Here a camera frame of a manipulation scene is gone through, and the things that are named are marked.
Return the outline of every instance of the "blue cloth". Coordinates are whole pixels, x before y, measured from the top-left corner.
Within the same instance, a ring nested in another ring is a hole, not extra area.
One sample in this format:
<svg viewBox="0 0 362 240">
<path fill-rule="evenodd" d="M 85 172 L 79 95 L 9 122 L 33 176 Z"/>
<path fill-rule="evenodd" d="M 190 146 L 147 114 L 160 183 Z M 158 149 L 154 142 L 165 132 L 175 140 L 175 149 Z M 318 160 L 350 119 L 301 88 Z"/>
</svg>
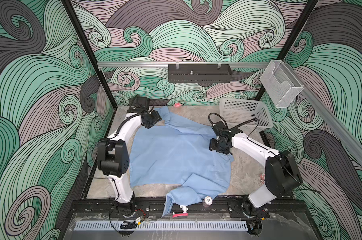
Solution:
<svg viewBox="0 0 362 240">
<path fill-rule="evenodd" d="M 209 150 L 213 129 L 170 113 L 167 106 L 156 110 L 165 126 L 138 129 L 130 153 L 131 187 L 183 184 L 167 194 L 164 214 L 173 203 L 190 205 L 225 192 L 234 159 Z"/>
</svg>

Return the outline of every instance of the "plastic basket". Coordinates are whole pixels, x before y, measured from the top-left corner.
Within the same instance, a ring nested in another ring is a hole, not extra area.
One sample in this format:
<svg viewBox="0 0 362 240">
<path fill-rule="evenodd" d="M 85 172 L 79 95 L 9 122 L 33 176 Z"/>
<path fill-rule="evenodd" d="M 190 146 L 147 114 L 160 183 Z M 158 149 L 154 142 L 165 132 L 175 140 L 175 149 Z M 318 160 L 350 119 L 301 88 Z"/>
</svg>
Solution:
<svg viewBox="0 0 362 240">
<path fill-rule="evenodd" d="M 273 127 L 269 109 L 266 104 L 260 101 L 244 100 L 236 98 L 221 98 L 220 99 L 220 115 L 226 120 L 228 127 L 234 127 L 241 122 L 258 118 L 260 123 L 255 129 L 260 132 L 266 128 Z M 257 121 L 245 124 L 239 129 L 253 130 L 257 125 Z"/>
<path fill-rule="evenodd" d="M 291 66 L 281 60 L 271 60 L 260 80 L 276 108 L 287 108 L 303 89 Z"/>
</svg>

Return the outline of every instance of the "patterned wallpaper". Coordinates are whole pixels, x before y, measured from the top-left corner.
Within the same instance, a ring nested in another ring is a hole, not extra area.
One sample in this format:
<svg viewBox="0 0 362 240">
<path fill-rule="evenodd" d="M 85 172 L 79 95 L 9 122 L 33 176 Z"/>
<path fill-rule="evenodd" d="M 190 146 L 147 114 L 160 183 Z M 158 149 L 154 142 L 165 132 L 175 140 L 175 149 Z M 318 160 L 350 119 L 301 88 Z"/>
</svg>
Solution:
<svg viewBox="0 0 362 240">
<path fill-rule="evenodd" d="M 113 109 L 60 0 L 0 0 L 0 240 L 57 239 Z"/>
<path fill-rule="evenodd" d="M 362 145 L 362 0 L 315 9 L 286 61 Z M 294 195 L 305 200 L 323 238 L 362 240 L 358 159 L 304 96 L 282 109 L 267 94 L 261 100 L 273 118 L 274 127 L 265 130 L 272 146 L 291 151 L 305 184 L 321 192 Z"/>
<path fill-rule="evenodd" d="M 321 0 L 318 7 L 339 0 Z M 276 59 L 306 0 L 72 0 L 98 61 Z M 157 105 L 216 105 L 254 98 L 260 69 L 233 69 L 230 83 L 168 83 L 166 68 L 104 68 L 117 104 L 136 94 Z"/>
</svg>

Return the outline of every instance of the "gray stone surface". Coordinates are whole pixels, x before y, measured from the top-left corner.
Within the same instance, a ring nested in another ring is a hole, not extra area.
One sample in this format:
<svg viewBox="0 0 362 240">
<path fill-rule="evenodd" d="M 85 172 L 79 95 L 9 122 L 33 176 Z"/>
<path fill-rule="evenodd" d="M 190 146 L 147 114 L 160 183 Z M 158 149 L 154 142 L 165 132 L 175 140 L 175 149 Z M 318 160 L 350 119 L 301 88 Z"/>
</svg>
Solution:
<svg viewBox="0 0 362 240">
<path fill-rule="evenodd" d="M 117 109 L 109 134 L 114 132 L 123 121 L 127 109 L 128 107 L 119 107 Z M 210 122 L 207 119 L 209 113 L 220 112 L 219 106 L 181 106 L 179 108 L 170 106 L 169 110 L 180 116 L 205 125 L 210 125 Z M 219 118 L 217 116 L 212 116 L 212 121 L 219 121 Z M 163 121 L 157 123 L 157 125 L 163 125 Z M 135 133 L 128 142 L 129 153 L 131 151 L 134 136 Z M 253 132 L 251 137 L 262 143 L 258 132 Z M 222 193 L 222 195 L 250 194 L 261 186 L 260 174 L 264 172 L 264 169 L 257 161 L 243 151 L 235 148 L 232 148 L 231 151 L 233 152 L 234 161 L 231 163 L 230 186 L 225 193 Z M 102 174 L 102 171 L 97 169 L 95 177 L 105 176 Z M 178 184 L 145 184 L 134 187 L 133 191 L 135 192 L 136 197 L 159 197 L 165 196 L 170 190 L 178 186 Z M 108 198 L 109 196 L 115 196 L 109 180 L 93 179 L 87 198 L 102 199 Z"/>
</svg>

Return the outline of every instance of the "black vertical post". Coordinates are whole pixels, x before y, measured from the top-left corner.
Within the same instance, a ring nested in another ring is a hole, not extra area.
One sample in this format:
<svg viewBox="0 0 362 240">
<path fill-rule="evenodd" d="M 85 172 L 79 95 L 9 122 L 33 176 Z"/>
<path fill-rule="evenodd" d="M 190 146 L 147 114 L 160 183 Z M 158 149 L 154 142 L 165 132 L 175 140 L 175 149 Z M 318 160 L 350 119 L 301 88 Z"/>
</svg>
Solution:
<svg viewBox="0 0 362 240">
<path fill-rule="evenodd" d="M 61 0 L 66 13 L 69 16 L 70 21 L 72 22 L 72 25 L 74 27 L 74 30 L 76 30 L 77 35 L 82 43 L 82 46 L 84 47 L 84 50 L 86 52 L 86 54 L 88 55 L 88 58 L 90 60 L 90 63 L 92 64 L 94 70 L 96 71 L 97 77 L 101 82 L 102 87 L 105 90 L 105 93 L 107 94 L 107 97 L 111 103 L 111 106 L 113 107 L 113 109 L 116 111 L 117 109 L 117 103 L 114 100 L 114 97 L 110 91 L 110 88 L 108 86 L 108 82 L 104 76 L 104 74 L 100 71 L 100 69 L 98 68 L 97 65 L 97 59 L 96 56 L 94 55 L 92 48 L 90 47 L 90 44 L 88 42 L 88 39 L 86 38 L 85 32 L 82 29 L 80 20 L 78 19 L 76 12 L 74 11 L 73 5 L 70 2 L 70 0 Z"/>
<path fill-rule="evenodd" d="M 301 15 L 297 19 L 296 24 L 293 27 L 292 32 L 290 33 L 288 39 L 286 40 L 284 46 L 282 47 L 281 51 L 279 52 L 279 55 L 277 57 L 277 60 L 284 60 L 286 55 L 288 54 L 290 48 L 293 46 L 294 42 L 296 41 L 297 37 L 301 33 L 303 27 L 305 26 L 306 21 L 308 21 L 308 18 L 313 11 L 314 7 L 316 6 L 318 0 L 308 0 L 306 3 Z M 257 96 L 254 98 L 254 100 L 259 101 L 265 92 L 265 88 L 261 86 L 260 90 L 257 93 Z"/>
</svg>

